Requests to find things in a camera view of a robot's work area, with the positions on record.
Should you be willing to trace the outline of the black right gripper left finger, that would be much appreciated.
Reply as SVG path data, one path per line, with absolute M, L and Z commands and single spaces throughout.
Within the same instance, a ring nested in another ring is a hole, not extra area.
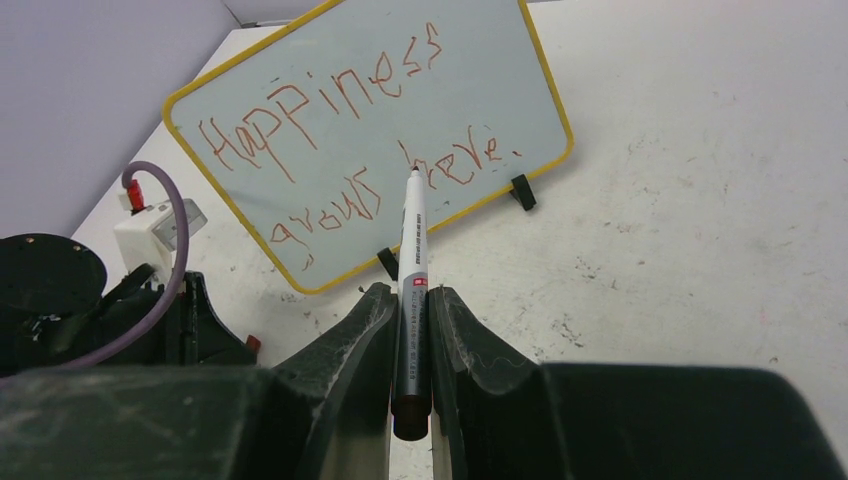
M 273 368 L 42 369 L 1 390 L 5 479 L 316 478 L 353 379 L 365 409 L 345 425 L 388 466 L 397 298 L 371 285 L 334 327 Z

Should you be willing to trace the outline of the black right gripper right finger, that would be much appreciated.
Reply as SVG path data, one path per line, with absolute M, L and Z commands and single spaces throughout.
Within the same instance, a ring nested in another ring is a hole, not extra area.
M 799 393 L 759 369 L 538 364 L 429 294 L 437 479 L 843 479 Z

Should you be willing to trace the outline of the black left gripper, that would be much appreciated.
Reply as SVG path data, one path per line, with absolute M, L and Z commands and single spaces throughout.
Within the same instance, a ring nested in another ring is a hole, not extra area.
M 204 275 L 189 271 L 164 321 L 166 365 L 255 365 L 258 345 L 235 335 L 217 316 Z

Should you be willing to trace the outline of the white red whiteboard marker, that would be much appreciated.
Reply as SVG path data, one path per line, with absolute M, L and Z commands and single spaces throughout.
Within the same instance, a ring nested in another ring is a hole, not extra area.
M 432 409 L 426 185 L 414 167 L 406 183 L 398 251 L 396 366 L 391 412 L 394 435 L 404 441 L 423 439 Z

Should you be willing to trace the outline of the yellow framed whiteboard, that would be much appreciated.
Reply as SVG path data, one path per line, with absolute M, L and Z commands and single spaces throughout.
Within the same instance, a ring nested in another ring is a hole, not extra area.
M 173 93 L 162 118 L 304 294 L 397 246 L 413 168 L 437 229 L 574 146 L 523 1 L 328 1 Z

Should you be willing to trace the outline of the red marker cap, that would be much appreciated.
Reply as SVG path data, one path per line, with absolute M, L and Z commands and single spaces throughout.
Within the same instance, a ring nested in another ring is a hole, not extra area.
M 254 354 L 258 354 L 261 349 L 262 342 L 254 335 L 248 335 L 245 341 L 245 345 L 251 352 L 253 352 Z

